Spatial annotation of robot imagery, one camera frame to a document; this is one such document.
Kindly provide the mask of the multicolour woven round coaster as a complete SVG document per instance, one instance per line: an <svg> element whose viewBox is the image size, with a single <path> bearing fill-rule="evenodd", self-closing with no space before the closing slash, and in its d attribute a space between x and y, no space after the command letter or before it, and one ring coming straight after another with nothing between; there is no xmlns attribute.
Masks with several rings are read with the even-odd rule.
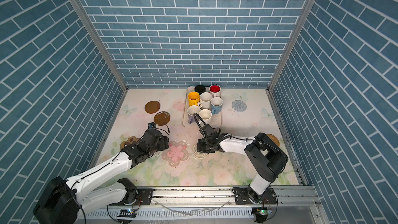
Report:
<svg viewBox="0 0 398 224"><path fill-rule="evenodd" d="M205 159L206 157L208 157L207 153L198 152L197 144L194 144L194 146L192 148L192 153L193 153L195 159L197 159L197 160L202 160L202 159Z"/></svg>

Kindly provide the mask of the brown paw shaped coaster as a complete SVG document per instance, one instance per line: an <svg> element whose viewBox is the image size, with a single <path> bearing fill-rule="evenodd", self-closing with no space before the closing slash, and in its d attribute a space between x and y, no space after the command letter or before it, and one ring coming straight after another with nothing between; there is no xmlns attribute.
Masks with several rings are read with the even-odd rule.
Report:
<svg viewBox="0 0 398 224"><path fill-rule="evenodd" d="M139 140L140 140L139 138L131 136L127 140L121 142L120 149L123 149L124 147L129 146L131 144L137 143Z"/></svg>

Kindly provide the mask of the glossy brown scratched coaster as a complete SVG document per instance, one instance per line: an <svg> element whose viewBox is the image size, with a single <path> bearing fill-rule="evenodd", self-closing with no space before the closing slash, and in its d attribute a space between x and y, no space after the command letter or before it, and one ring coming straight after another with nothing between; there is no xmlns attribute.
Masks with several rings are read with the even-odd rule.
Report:
<svg viewBox="0 0 398 224"><path fill-rule="evenodd" d="M171 120L171 116L168 112L159 112L154 116L153 121L159 125L159 126L163 126L163 125L167 125Z"/></svg>

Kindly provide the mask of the matte brown wooden coaster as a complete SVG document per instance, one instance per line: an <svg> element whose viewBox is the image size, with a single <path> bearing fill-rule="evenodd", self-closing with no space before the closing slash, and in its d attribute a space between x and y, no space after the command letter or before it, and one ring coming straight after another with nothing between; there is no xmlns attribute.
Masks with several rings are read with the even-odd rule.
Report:
<svg viewBox="0 0 398 224"><path fill-rule="evenodd" d="M148 102L145 105L144 109L145 109L146 113L154 114L154 113L157 113L160 110L160 107L161 107L160 102L158 102L158 101L150 101L150 102Z"/></svg>

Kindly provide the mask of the blue woven round coaster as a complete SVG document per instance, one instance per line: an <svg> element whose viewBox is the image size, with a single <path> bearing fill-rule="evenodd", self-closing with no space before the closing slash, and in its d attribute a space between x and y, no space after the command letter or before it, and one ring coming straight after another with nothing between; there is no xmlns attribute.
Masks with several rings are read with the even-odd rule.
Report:
<svg viewBox="0 0 398 224"><path fill-rule="evenodd" d="M244 101L235 100L232 102L232 109L236 112L244 112L247 109L247 105Z"/></svg>

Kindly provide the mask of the tan rattan round coaster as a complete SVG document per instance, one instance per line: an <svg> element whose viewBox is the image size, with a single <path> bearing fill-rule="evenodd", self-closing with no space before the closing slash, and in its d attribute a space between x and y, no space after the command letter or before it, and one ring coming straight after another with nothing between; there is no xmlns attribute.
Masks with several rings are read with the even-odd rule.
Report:
<svg viewBox="0 0 398 224"><path fill-rule="evenodd" d="M280 141L279 141L279 139L278 139L276 136L274 136L274 135L272 135L272 134L267 134L267 136L268 136L278 147L280 147Z"/></svg>

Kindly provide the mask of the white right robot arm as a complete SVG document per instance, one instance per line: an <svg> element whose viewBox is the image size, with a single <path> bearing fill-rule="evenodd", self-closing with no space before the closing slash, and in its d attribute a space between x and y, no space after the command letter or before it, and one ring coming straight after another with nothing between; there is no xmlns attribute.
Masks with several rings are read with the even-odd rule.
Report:
<svg viewBox="0 0 398 224"><path fill-rule="evenodd" d="M197 152L233 152L248 157L257 171L248 186L248 198L254 204L262 202L267 188L285 169L288 155L264 133L244 138L222 133L209 124L199 128L203 138L198 140Z"/></svg>

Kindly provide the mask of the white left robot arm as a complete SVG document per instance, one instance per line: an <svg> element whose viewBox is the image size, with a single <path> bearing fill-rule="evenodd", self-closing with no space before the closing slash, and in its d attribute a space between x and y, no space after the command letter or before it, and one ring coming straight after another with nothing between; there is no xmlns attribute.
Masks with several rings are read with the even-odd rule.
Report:
<svg viewBox="0 0 398 224"><path fill-rule="evenodd" d="M78 175L52 179L43 190L33 214L41 224L73 224L99 208L114 203L134 205L141 199L128 179L118 179L105 188L102 184L145 162L156 152L169 148L169 138L159 130L147 129L135 143L124 146L117 155Z"/></svg>

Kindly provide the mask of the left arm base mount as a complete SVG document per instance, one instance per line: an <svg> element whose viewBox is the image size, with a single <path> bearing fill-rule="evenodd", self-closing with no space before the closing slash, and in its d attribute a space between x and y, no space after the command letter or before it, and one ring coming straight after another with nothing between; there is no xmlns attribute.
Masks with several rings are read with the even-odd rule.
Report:
<svg viewBox="0 0 398 224"><path fill-rule="evenodd" d="M152 188L139 188L135 190L128 190L122 200L124 205L150 205L153 196Z"/></svg>

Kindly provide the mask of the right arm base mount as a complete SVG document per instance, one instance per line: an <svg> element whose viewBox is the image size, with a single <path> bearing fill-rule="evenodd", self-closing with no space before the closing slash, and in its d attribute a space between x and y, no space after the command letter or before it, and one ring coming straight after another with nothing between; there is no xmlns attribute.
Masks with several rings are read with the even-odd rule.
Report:
<svg viewBox="0 0 398 224"><path fill-rule="evenodd" d="M235 204L249 205L249 204L276 204L277 196L273 188L267 188L263 194L258 195L249 186L248 187L233 187Z"/></svg>

